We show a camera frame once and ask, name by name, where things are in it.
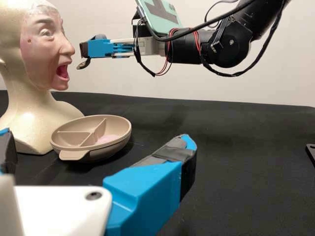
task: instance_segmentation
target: mannequin eye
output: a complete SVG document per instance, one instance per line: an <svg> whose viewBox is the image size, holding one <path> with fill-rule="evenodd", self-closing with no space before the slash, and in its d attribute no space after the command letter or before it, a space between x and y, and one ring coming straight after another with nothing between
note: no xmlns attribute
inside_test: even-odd
<svg viewBox="0 0 315 236"><path fill-rule="evenodd" d="M48 29L43 29L40 33L39 33L40 36L47 36L47 37L51 37L53 36L53 33L48 30Z"/></svg>

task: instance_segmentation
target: mannequin face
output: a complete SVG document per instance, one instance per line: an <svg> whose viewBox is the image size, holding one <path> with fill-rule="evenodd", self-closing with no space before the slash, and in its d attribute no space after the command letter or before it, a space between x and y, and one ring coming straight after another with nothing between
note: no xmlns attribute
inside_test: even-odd
<svg viewBox="0 0 315 236"><path fill-rule="evenodd" d="M55 8L40 5L27 13L21 28L20 47L27 74L38 89L68 89L67 67L75 51Z"/></svg>

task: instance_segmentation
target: mannequin nose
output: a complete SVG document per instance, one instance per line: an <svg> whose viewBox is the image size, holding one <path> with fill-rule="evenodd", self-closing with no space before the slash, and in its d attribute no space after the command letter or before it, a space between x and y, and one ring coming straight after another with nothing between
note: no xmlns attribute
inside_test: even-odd
<svg viewBox="0 0 315 236"><path fill-rule="evenodd" d="M72 56L75 54L75 49L67 38L64 38L62 47L60 49L60 54Z"/></svg>

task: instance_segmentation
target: beige plastic bowl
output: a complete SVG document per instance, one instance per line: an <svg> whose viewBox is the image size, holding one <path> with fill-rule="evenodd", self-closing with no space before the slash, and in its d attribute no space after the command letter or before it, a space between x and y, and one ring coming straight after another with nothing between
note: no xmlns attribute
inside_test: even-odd
<svg viewBox="0 0 315 236"><path fill-rule="evenodd" d="M51 145L64 161L94 162L120 151L131 136L131 123L112 115L72 120L51 136Z"/></svg>

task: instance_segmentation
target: blue plastic part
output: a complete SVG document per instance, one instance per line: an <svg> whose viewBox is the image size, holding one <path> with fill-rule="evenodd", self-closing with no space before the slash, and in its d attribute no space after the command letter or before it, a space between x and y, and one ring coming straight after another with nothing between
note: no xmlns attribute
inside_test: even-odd
<svg viewBox="0 0 315 236"><path fill-rule="evenodd" d="M127 168L107 177L113 195L106 236L154 236L180 205L181 162Z"/></svg>
<svg viewBox="0 0 315 236"><path fill-rule="evenodd" d="M88 41L88 53L91 58L111 57L114 53L129 53L133 44L111 43L110 39L95 39Z"/></svg>
<svg viewBox="0 0 315 236"><path fill-rule="evenodd" d="M191 139L188 134L183 135L182 140L187 143L186 149L197 151L197 144L194 142L194 140Z"/></svg>
<svg viewBox="0 0 315 236"><path fill-rule="evenodd" d="M5 135L6 133L9 133L9 129L0 130L0 136Z"/></svg>

